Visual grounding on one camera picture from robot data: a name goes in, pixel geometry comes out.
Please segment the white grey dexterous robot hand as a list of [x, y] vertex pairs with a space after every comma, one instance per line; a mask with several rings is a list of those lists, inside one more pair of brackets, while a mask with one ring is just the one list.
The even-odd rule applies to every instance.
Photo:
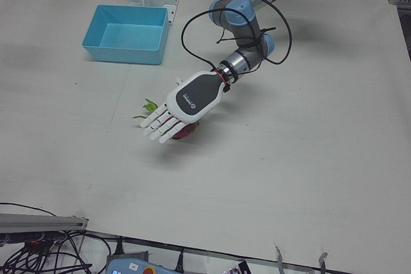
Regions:
[[221, 102], [225, 82], [215, 71], [200, 71], [172, 90], [140, 124], [143, 135], [161, 144], [204, 117]]

